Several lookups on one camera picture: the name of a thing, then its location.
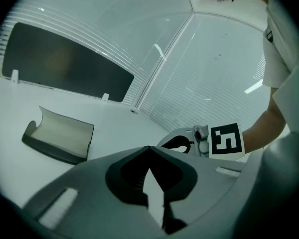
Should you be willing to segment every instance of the white shirt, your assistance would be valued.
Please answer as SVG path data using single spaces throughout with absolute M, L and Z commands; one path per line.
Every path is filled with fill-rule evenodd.
M 263 47 L 266 60 L 263 84 L 279 88 L 299 64 L 299 31 L 279 0 L 268 0 L 268 28 Z

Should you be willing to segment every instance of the shirt sleeve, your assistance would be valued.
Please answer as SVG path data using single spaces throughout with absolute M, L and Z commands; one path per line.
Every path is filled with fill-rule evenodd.
M 279 88 L 290 75 L 290 71 L 275 46 L 265 37 L 263 47 L 266 61 L 263 85 Z

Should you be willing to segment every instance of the person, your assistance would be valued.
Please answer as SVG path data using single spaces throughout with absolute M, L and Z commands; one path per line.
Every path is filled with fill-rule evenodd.
M 266 61 L 263 85 L 271 88 L 270 100 L 258 120 L 243 132 L 245 153 L 257 150 L 275 140 L 286 122 L 273 94 L 299 64 L 299 33 L 279 0 L 261 0 L 267 4 L 268 28 L 263 35 Z

